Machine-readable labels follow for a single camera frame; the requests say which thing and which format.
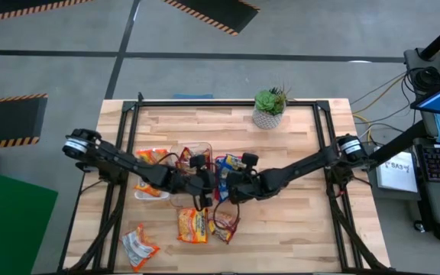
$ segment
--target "snack bag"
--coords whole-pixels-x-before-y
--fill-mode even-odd
[[[235,217],[224,212],[216,212],[215,219],[217,221],[216,223],[222,228],[216,226],[215,222],[213,221],[212,213],[208,216],[208,226],[210,228],[210,232],[214,236],[228,244],[230,240],[234,237],[235,231],[237,231],[237,224],[240,219],[236,222]]]
[[[160,250],[159,247],[147,243],[142,224],[138,225],[137,230],[121,236],[121,242],[136,273]]]
[[[228,188],[227,188],[227,175],[228,172],[232,170],[237,170],[243,163],[240,157],[232,156],[227,154],[225,157],[217,157],[215,162],[218,165],[217,177],[218,177],[218,195],[215,194],[215,198],[219,202],[223,202],[228,198]]]
[[[184,147],[180,158],[176,162],[176,168],[186,171],[187,173],[194,174],[196,172],[195,169],[189,167],[189,159],[192,155],[191,150],[188,147]]]
[[[167,155],[166,149],[149,149],[149,150],[137,150],[137,157],[149,164],[155,164],[158,160],[161,160],[163,157]],[[167,158],[160,162],[161,164],[167,163]],[[159,197],[162,191],[156,190],[152,188],[149,184],[140,180],[139,183],[135,186],[136,190],[140,190],[144,193],[147,193],[151,196]]]
[[[178,212],[178,227],[180,241],[193,244],[207,243],[206,235],[206,209],[197,211],[194,208],[181,209]]]
[[[145,183],[142,179],[138,181],[138,184],[134,187],[136,190],[140,190],[144,193],[147,193],[151,196],[160,197],[162,191],[152,188],[149,184]]]
[[[189,167],[189,159],[193,156],[204,155],[206,162],[210,162],[212,158],[212,151],[210,149],[205,149],[201,152],[193,152],[188,147],[184,147],[183,152],[180,155],[180,158],[176,162],[176,168],[186,171],[187,173],[194,174],[196,173],[196,168]],[[206,165],[209,169],[212,168],[211,164]]]

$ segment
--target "wooden table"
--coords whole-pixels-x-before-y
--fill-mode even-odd
[[[336,135],[356,134],[348,100],[329,101]],[[97,131],[104,140],[115,142],[122,102],[103,102]],[[284,167],[318,151],[312,109],[289,107],[281,124],[273,130],[259,129],[253,124],[251,116],[252,107],[142,107],[134,151],[204,141],[212,145],[214,157],[226,153],[257,154],[260,157],[258,170]],[[323,122],[322,126],[328,139],[326,124]],[[124,148],[127,138],[128,133],[125,132]],[[365,173],[356,174],[367,178]],[[83,187],[96,180],[97,174],[86,175]],[[191,197],[177,195],[172,197],[171,202],[138,201],[134,197],[137,181],[138,176],[129,177],[121,233],[133,230],[139,223],[143,223],[146,234],[161,248],[141,272],[284,273],[340,270],[322,170],[292,181],[274,198],[262,202],[251,200],[242,204],[238,231],[229,245],[211,235],[208,244],[178,241],[176,209],[171,202],[193,207]],[[81,196],[65,267],[77,262],[98,233],[105,190],[105,184],[98,185]],[[358,234],[377,258],[383,264],[389,265],[370,187],[354,181],[349,184],[348,193]],[[233,205],[224,204],[220,208],[219,210],[235,214]],[[349,262],[353,263],[346,234],[344,241]],[[105,246],[103,262],[108,259],[107,253]],[[115,272],[131,271],[125,250],[119,244]]]

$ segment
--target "black and orange striped mat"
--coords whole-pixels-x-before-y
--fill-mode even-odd
[[[236,36],[257,15],[259,8],[243,0],[163,0],[199,20]]]
[[[0,0],[0,20],[90,1],[93,0]]]
[[[0,147],[36,144],[40,140],[47,94],[0,99]]]

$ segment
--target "white plant pot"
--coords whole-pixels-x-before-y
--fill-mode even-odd
[[[254,123],[261,129],[272,129],[280,124],[281,118],[283,117],[284,110],[286,110],[286,104],[284,105],[283,112],[278,115],[271,115],[266,112],[257,110],[254,106],[254,112],[252,114],[252,119]]]

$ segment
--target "gray floor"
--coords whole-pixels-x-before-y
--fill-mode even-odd
[[[0,21],[0,49],[118,50],[132,0],[95,0]],[[159,0],[142,0],[129,51],[274,53],[401,57],[440,33],[440,0],[251,0],[260,14],[238,37],[197,21]],[[0,173],[59,192],[34,273],[57,268],[82,174],[60,151],[74,128],[94,128],[114,58],[0,57],[0,96],[47,92],[41,142],[0,150]],[[174,93],[251,98],[284,84],[299,98],[354,100],[405,69],[396,63],[234,60],[125,60],[115,99],[168,99]],[[372,98],[353,106],[364,107]],[[362,115],[376,119],[406,104],[394,89]],[[412,112],[385,122],[406,129]],[[364,127],[358,127],[361,134]],[[375,130],[388,142],[397,135]],[[412,229],[404,202],[377,200],[392,266],[440,274],[440,243]]]

